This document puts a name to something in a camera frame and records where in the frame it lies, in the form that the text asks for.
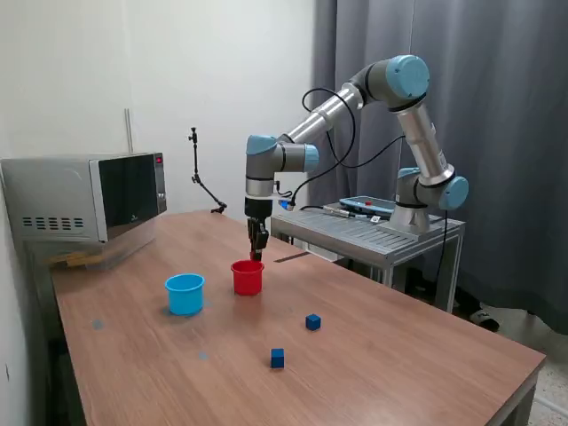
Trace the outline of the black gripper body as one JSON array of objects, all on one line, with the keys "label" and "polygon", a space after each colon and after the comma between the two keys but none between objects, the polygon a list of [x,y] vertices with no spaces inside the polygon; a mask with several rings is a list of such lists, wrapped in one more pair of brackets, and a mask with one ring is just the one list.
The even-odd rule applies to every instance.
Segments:
[{"label": "black gripper body", "polygon": [[272,200],[246,197],[244,213],[249,222],[264,223],[272,215]]}]

